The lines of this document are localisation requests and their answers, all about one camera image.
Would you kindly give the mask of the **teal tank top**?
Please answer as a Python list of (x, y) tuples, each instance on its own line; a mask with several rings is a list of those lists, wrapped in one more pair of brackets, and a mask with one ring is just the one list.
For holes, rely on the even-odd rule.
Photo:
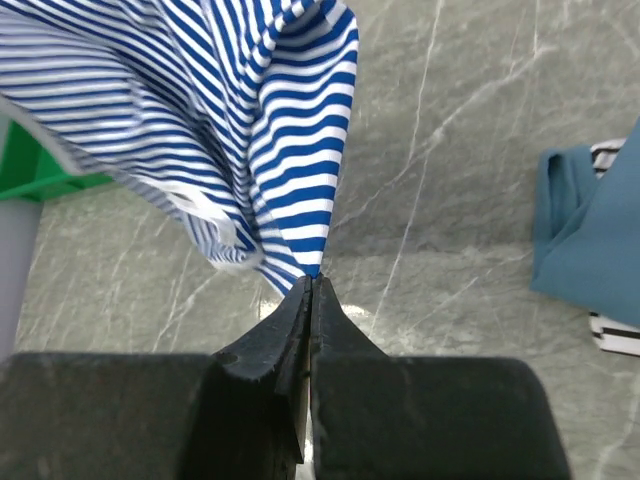
[(532, 290), (639, 324), (639, 131), (597, 172), (588, 145), (542, 154)]

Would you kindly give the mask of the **navy white striped tank top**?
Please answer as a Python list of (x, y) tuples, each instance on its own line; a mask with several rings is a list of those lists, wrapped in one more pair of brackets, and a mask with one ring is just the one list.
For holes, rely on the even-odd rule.
[(358, 48), (340, 1), (5, 1), (1, 109), (287, 292), (320, 270)]

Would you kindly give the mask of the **black white striped tank top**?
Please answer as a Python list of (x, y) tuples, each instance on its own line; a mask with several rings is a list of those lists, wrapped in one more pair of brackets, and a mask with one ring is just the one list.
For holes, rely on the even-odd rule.
[[(591, 146), (595, 175), (601, 178), (613, 165), (625, 139), (612, 139)], [(616, 322), (596, 312), (589, 313), (589, 325), (596, 345), (605, 352), (638, 357), (639, 329)]]

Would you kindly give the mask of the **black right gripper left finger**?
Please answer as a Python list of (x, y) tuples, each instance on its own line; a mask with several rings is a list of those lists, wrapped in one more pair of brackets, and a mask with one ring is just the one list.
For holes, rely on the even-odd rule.
[(213, 354), (22, 352), (1, 365), (5, 479), (291, 479), (310, 281)]

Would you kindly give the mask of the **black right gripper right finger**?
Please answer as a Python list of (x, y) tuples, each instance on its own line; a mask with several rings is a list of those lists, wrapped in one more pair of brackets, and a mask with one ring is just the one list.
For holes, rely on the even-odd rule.
[(391, 356), (325, 277), (311, 306), (311, 420), (319, 479), (566, 479), (546, 391), (509, 357)]

